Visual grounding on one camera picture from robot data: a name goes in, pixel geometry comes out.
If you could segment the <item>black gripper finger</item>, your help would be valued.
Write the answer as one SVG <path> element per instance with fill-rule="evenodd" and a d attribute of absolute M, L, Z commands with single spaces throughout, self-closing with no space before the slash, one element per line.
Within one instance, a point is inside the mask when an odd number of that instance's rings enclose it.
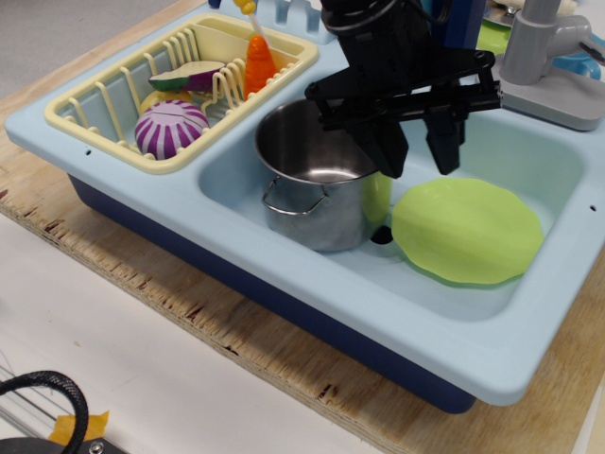
<path fill-rule="evenodd" d="M 456 120 L 449 113 L 430 115 L 424 120 L 429 146 L 438 171 L 448 175 L 458 169 L 459 148 L 465 140 L 463 120 Z"/>
<path fill-rule="evenodd" d="M 347 132 L 382 174 L 392 179 L 403 174 L 408 143 L 398 122 L 361 123 L 349 126 Z"/>

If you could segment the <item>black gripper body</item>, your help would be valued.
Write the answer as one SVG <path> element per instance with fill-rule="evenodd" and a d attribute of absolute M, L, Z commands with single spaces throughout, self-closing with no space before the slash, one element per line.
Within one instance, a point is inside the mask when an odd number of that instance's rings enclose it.
<path fill-rule="evenodd" d="M 348 65 L 311 83 L 327 130 L 422 119 L 454 131 L 471 113 L 500 106 L 491 52 L 446 47 L 418 1 L 324 1 L 321 20 Z"/>

